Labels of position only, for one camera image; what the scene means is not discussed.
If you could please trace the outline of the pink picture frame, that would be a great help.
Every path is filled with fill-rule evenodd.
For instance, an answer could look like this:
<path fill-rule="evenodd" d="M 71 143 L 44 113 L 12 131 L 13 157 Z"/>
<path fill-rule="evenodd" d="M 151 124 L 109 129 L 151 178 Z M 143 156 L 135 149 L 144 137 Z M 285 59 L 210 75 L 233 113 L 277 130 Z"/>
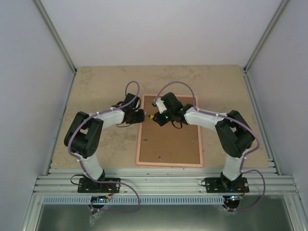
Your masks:
<path fill-rule="evenodd" d="M 141 107 L 146 113 L 139 126 L 136 165 L 150 167 L 203 167 L 201 129 L 197 125 L 168 122 L 159 126 L 149 118 L 158 112 L 152 106 L 154 94 L 144 94 Z"/>

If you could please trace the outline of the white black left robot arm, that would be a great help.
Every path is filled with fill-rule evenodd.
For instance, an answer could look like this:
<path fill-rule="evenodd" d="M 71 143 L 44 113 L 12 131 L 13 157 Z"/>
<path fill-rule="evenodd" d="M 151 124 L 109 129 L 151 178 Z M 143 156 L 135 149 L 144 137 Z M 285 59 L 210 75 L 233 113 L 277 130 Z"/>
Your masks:
<path fill-rule="evenodd" d="M 142 123 L 144 111 L 140 106 L 140 97 L 128 93 L 124 101 L 105 111 L 93 114 L 80 111 L 76 114 L 64 138 L 64 145 L 80 163 L 94 192 L 101 192 L 105 188 L 105 172 L 96 155 L 102 131 L 113 125 Z"/>

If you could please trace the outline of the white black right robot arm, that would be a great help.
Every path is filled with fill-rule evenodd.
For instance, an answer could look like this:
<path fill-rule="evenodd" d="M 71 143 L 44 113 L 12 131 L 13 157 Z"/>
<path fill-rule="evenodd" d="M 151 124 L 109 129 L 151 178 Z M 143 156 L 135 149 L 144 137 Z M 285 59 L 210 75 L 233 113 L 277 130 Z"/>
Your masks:
<path fill-rule="evenodd" d="M 234 110 L 224 114 L 214 113 L 198 108 L 195 103 L 183 105 L 172 92 L 156 97 L 153 106 L 158 112 L 152 116 L 152 120 L 161 127 L 168 122 L 177 122 L 180 125 L 200 126 L 217 133 L 227 155 L 221 173 L 221 187 L 226 192 L 234 191 L 238 187 L 237 179 L 242 174 L 244 155 L 256 139 L 241 114 Z"/>

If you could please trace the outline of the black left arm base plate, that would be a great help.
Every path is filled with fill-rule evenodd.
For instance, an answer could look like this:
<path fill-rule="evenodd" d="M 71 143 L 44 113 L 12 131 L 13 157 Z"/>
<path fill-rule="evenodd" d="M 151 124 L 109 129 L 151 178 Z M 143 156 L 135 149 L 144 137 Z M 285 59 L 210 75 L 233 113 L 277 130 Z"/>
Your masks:
<path fill-rule="evenodd" d="M 79 179 L 78 183 L 78 193 L 108 193 L 114 194 L 119 193 L 121 181 L 120 178 L 105 178 L 107 183 L 96 183 L 89 178 L 82 177 Z"/>

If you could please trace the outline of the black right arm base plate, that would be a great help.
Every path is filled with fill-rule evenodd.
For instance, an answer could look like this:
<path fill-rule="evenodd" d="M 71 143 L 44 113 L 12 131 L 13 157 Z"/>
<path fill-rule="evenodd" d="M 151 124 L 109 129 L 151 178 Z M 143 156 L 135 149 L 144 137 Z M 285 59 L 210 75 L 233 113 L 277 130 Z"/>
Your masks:
<path fill-rule="evenodd" d="M 248 193 L 247 178 L 240 177 L 234 181 L 222 178 L 205 178 L 207 193 Z"/>

